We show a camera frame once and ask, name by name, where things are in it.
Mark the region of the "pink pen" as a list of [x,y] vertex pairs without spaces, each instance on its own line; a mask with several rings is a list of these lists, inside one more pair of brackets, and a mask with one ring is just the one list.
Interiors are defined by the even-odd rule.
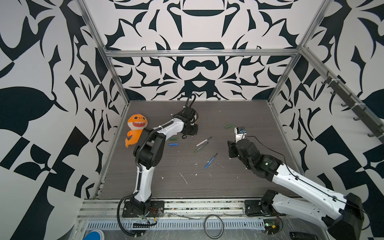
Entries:
[[205,142],[207,142],[209,139],[211,139],[212,137],[209,137],[203,141],[201,141],[200,143],[196,144],[196,147],[199,147],[200,145],[204,144]]

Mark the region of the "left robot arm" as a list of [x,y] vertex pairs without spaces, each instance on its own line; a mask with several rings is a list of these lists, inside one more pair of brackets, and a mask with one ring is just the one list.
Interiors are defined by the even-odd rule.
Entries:
[[143,219],[150,213],[153,174],[155,167],[162,159],[166,140],[178,133],[183,135],[183,139],[197,135],[196,121],[199,114],[192,108],[196,98],[196,94],[190,94],[180,112],[171,115],[168,122],[153,129],[148,127],[149,121],[141,114],[135,114],[129,118],[127,124],[131,130],[125,139],[125,145],[126,147],[135,145],[133,155],[137,167],[137,179],[133,194],[123,197],[118,203],[117,221],[125,235],[137,238],[145,233],[143,230],[129,231],[124,228],[120,219],[120,209],[124,204],[124,214],[138,215]]

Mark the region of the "black device bottom right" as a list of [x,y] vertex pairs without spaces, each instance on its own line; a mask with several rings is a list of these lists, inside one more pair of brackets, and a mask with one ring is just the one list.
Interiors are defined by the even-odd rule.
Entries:
[[316,235],[302,232],[290,232],[290,238],[292,240],[318,240]]

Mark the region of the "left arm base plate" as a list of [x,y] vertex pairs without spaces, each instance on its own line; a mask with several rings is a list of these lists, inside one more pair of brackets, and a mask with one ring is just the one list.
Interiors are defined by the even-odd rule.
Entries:
[[136,218],[136,217],[159,217],[163,214],[165,208],[164,201],[150,201],[150,202],[137,202],[127,201],[124,203],[123,218]]

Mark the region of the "blue pen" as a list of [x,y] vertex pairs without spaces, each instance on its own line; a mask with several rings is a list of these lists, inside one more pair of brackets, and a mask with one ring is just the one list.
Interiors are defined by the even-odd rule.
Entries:
[[212,162],[214,161],[214,159],[216,158],[217,155],[218,155],[218,153],[216,153],[214,156],[211,157],[211,159],[205,165],[205,169],[207,169],[212,164]]

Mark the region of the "green lit circuit board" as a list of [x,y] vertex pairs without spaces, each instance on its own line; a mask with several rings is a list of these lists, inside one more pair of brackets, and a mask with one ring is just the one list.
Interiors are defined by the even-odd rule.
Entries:
[[274,236],[278,234],[284,228],[284,222],[277,219],[264,219],[264,233],[268,236]]

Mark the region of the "orange shark plush toy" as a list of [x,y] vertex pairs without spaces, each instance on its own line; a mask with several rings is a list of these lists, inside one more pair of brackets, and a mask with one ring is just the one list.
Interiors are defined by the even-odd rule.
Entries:
[[127,125],[130,128],[130,131],[127,133],[125,146],[128,148],[139,141],[144,128],[148,126],[148,120],[141,114],[135,114],[128,119]]

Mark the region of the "dark green pen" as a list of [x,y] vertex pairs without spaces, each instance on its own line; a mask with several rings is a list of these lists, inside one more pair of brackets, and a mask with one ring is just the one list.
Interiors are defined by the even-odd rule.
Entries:
[[198,153],[200,150],[202,150],[209,142],[206,142],[204,143],[203,145],[199,146],[193,153],[196,154]]

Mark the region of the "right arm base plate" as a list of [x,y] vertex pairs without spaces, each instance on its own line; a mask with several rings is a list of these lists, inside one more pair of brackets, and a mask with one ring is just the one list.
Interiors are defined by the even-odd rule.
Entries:
[[272,200],[246,200],[245,214],[248,217],[285,217],[286,214],[277,212],[272,206],[272,203]]

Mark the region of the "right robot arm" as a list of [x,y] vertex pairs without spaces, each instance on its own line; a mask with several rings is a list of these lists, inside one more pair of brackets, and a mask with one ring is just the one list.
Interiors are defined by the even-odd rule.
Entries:
[[256,145],[237,134],[228,142],[229,157],[237,157],[256,176],[280,185],[304,198],[294,200],[276,191],[267,191],[260,201],[268,215],[286,214],[318,225],[336,240],[358,240],[367,214],[360,197],[327,189],[291,169],[286,163],[261,154]]

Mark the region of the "blue round button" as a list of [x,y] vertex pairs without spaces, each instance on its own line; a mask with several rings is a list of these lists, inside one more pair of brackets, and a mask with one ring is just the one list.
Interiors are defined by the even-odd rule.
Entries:
[[102,230],[93,230],[84,237],[84,240],[105,240],[105,234]]

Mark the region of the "wall hook rail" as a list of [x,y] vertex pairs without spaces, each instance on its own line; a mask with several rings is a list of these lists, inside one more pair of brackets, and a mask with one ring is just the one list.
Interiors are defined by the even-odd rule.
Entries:
[[364,125],[371,131],[368,137],[376,137],[384,144],[384,122],[365,104],[356,94],[349,89],[341,79],[332,78],[330,72],[321,75],[325,80],[322,85],[328,85],[333,91],[331,92],[331,100],[329,103],[330,112],[332,112],[332,102],[335,96],[342,101],[341,107],[354,112],[356,117],[354,121],[362,121]]

